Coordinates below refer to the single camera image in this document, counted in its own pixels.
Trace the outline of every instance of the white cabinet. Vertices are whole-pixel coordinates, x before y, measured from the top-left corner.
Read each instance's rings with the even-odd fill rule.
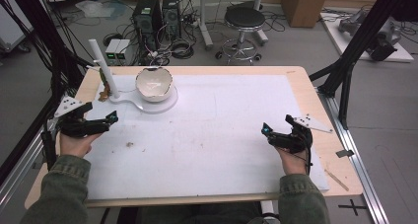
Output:
[[[18,18],[25,24],[28,29],[32,30],[32,25],[22,13],[22,10],[19,8],[15,0],[8,1]],[[6,12],[6,10],[0,6],[0,51],[10,52],[24,38],[25,35],[21,29],[18,27],[12,17],[10,17],[10,15]]]

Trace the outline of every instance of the metal bracket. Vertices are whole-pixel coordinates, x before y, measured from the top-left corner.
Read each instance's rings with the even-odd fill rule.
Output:
[[[316,129],[316,130],[327,132],[327,133],[331,133],[333,131],[332,129],[324,125],[323,123],[311,117],[308,113],[307,115],[302,116],[302,117],[294,117],[294,121],[297,124],[300,124],[301,126],[304,126],[306,128]]]
[[[336,152],[335,153],[339,158],[342,158],[342,157],[345,157],[345,156],[347,156],[347,157],[351,157],[351,156],[353,156],[354,155],[354,152],[352,151],[352,150],[341,150],[341,151],[339,151],[339,152]]]
[[[61,117],[68,112],[79,108],[80,106],[84,105],[85,103],[80,102],[78,100],[75,100],[71,97],[64,97],[61,101],[61,104],[59,105],[58,109],[56,110],[56,113],[54,114],[55,117]]]

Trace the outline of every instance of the black metal frame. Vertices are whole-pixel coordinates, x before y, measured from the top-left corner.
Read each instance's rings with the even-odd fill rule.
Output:
[[[46,48],[49,50],[51,56],[51,91],[52,96],[42,111],[31,124],[25,135],[15,146],[6,161],[0,167],[0,184],[3,185],[10,172],[16,166],[19,159],[28,149],[31,141],[36,136],[36,133],[41,129],[41,126],[47,120],[50,111],[59,105],[61,97],[66,91],[66,87],[62,83],[62,77],[65,77],[68,82],[68,87],[78,89],[83,81],[84,75],[79,70],[78,66],[86,68],[90,63],[79,57],[75,52],[66,47],[64,41],[56,30],[55,25],[48,17],[43,6],[39,0],[15,0],[22,12],[25,14],[31,25],[34,27],[34,32],[42,40]]]
[[[402,1],[404,0],[377,0],[341,57],[328,67],[310,75],[311,81],[314,81],[329,74],[325,83],[318,87],[318,91],[329,98],[335,96],[335,91],[342,84],[338,119],[341,121],[344,129],[348,129],[347,110],[353,68],[357,60],[359,60],[360,56],[376,37],[384,22],[387,21]]]

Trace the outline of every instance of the computer tower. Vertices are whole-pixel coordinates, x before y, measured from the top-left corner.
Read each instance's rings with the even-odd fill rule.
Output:
[[[181,38],[179,0],[163,0],[163,21],[166,25],[166,39]]]
[[[138,0],[132,14],[135,29],[142,43],[145,43],[150,50],[160,48],[163,37],[163,19],[159,0]]]

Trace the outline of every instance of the concrete floor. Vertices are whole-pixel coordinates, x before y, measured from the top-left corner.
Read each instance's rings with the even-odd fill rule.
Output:
[[[62,6],[63,12],[73,12],[75,2]],[[109,3],[117,9],[111,18],[87,19],[82,13],[71,14],[77,20],[69,24],[81,43],[91,53],[87,40],[96,38],[101,44],[104,36],[116,32],[120,25],[129,24],[132,10],[124,5]],[[214,19],[217,7],[208,7],[208,19]],[[282,14],[280,6],[265,5],[264,11]],[[218,10],[222,19],[225,8]],[[266,31],[269,42],[259,49],[262,59],[256,65],[303,66],[308,74],[333,63],[339,54],[322,23],[312,29],[290,28],[280,20],[284,32]],[[172,59],[170,65],[226,65],[226,61],[215,58],[215,53],[229,37],[236,33],[216,24],[208,25],[214,48],[206,51],[202,37],[196,31],[195,54],[186,60]],[[410,53],[418,53],[417,43],[403,38],[401,45]],[[78,54],[91,61],[80,45]],[[0,125],[0,162],[3,162],[20,140],[29,124],[50,96],[48,92],[50,73],[44,68],[37,54],[14,51],[0,60],[0,103],[2,123]],[[359,60],[353,72],[352,88],[348,108],[348,125],[359,153],[391,223],[418,223],[418,62],[372,62]],[[313,84],[319,86],[324,79]],[[9,203],[0,213],[0,223],[18,223],[25,212],[24,201],[37,174],[31,169],[23,182],[18,184]],[[333,197],[326,199],[332,223],[372,223],[367,209],[344,208],[341,205],[366,206],[362,196]],[[89,209],[89,223],[99,223],[103,208]],[[106,223],[115,223],[118,208],[112,208]]]

